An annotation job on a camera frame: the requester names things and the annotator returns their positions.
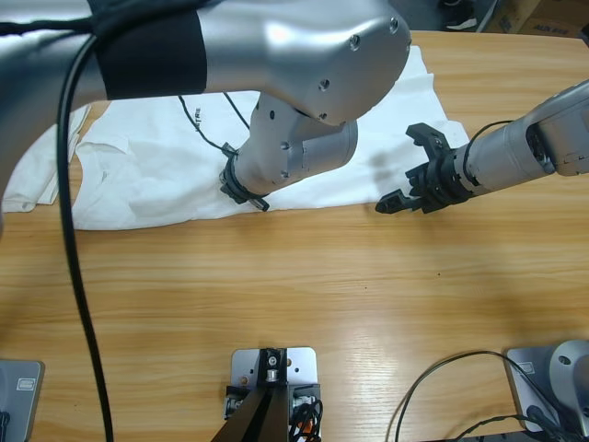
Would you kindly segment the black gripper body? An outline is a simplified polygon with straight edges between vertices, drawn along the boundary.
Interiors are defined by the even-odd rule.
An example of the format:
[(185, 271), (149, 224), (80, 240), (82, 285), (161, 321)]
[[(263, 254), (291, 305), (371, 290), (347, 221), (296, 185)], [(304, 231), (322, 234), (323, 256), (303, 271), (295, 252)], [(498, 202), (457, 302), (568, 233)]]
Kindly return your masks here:
[(413, 144), (424, 149), (428, 160), (407, 172), (411, 211), (429, 214), (475, 197), (455, 170), (457, 150), (444, 138), (415, 139)]
[(267, 212), (270, 205), (265, 201), (264, 195), (258, 195), (248, 191), (242, 186), (235, 173), (235, 160), (238, 151), (229, 143), (224, 143), (221, 148), (223, 154), (227, 157), (225, 167), (220, 173), (221, 192), (230, 197), (237, 204), (250, 203), (262, 212)]

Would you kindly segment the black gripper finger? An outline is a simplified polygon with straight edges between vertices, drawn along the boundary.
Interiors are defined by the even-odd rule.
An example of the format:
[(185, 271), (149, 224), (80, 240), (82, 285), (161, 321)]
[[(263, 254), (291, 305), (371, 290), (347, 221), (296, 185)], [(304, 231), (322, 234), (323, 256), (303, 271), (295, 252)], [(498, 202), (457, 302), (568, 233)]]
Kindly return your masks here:
[(426, 123), (410, 125), (406, 135), (413, 140), (413, 144), (422, 147), (427, 156), (446, 156), (454, 151), (445, 135)]
[(415, 211), (419, 208), (420, 199), (406, 196), (401, 189), (382, 196), (375, 205), (375, 210), (379, 214), (386, 215), (393, 215), (404, 210)]

